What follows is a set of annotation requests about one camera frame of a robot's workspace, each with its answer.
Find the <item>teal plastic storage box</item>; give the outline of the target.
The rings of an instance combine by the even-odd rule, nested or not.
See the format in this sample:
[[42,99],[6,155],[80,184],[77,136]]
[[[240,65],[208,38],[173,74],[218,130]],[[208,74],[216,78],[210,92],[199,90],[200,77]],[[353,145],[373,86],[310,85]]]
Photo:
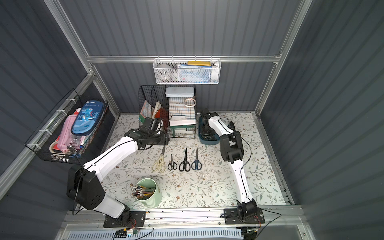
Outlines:
[[204,121],[203,121],[203,117],[200,116],[199,117],[199,132],[198,132],[198,137],[200,139],[200,142],[203,144],[203,145],[217,145],[220,143],[220,140],[219,141],[203,141],[200,137],[201,134],[217,134],[212,128],[210,128],[209,126],[206,126],[204,124]]

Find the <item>cream handled kitchen scissors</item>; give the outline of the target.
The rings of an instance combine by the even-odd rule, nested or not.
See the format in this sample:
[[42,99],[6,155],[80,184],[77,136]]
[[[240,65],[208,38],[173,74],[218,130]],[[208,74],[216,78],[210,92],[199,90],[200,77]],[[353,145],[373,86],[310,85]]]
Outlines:
[[163,149],[161,151],[161,154],[157,161],[154,162],[152,165],[152,172],[158,172],[158,173],[164,173],[166,170],[166,164],[165,164],[165,149],[166,147],[163,146]]

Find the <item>blue handled scissors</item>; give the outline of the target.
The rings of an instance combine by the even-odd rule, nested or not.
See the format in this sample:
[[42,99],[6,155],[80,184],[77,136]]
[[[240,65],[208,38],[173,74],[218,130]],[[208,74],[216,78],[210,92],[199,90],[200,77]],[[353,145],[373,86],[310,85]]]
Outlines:
[[202,163],[199,161],[198,147],[196,147],[196,157],[191,164],[191,169],[194,171],[200,171],[202,169]]

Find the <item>small black scissors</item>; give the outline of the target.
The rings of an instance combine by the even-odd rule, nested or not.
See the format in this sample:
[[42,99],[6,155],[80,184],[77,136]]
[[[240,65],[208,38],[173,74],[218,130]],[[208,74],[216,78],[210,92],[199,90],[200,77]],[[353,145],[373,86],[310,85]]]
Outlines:
[[173,171],[178,168],[178,164],[174,161],[173,155],[171,154],[171,160],[168,164],[168,170]]

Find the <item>large black scissors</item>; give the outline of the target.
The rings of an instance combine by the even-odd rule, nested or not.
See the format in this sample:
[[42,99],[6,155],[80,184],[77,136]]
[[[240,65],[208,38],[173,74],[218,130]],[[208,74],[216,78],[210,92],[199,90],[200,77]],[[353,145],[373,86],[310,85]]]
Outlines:
[[179,164],[180,172],[189,172],[191,170],[191,164],[188,162],[188,149],[185,149],[185,155],[183,161]]

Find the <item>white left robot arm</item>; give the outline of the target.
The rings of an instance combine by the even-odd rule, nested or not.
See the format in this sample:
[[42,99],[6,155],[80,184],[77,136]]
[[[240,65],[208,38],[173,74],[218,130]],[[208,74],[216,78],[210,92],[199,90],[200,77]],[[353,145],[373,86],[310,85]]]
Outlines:
[[152,146],[166,146],[170,140],[162,131],[160,118],[145,118],[137,129],[131,129],[111,148],[82,166],[72,166],[68,174],[67,196],[90,211],[97,211],[114,219],[127,215],[129,207],[106,192],[102,181],[108,173],[129,155]]

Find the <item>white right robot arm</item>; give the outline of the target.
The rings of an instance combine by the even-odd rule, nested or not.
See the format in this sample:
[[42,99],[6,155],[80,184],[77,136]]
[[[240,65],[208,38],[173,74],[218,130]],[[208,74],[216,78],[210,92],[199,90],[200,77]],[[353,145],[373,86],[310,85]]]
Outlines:
[[241,133],[236,130],[235,124],[230,121],[225,123],[216,112],[208,109],[201,111],[202,130],[214,132],[220,137],[220,153],[224,162],[232,169],[237,187],[237,217],[240,221],[253,218],[258,212],[256,200],[250,191],[243,161],[245,151]]

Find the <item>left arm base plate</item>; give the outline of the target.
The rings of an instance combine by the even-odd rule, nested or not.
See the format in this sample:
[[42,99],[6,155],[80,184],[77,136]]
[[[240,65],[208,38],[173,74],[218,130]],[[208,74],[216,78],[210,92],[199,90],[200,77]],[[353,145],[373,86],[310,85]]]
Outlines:
[[140,228],[144,226],[146,211],[123,212],[118,218],[106,215],[104,228]]

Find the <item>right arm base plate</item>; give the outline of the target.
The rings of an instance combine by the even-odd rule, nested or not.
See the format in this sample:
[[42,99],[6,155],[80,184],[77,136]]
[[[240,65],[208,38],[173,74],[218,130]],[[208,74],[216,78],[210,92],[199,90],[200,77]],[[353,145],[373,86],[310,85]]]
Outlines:
[[264,224],[265,218],[262,209],[257,208],[255,213],[247,213],[241,215],[235,208],[224,209],[221,214],[221,218],[225,219],[226,225],[240,225],[240,224],[252,224],[261,225]]

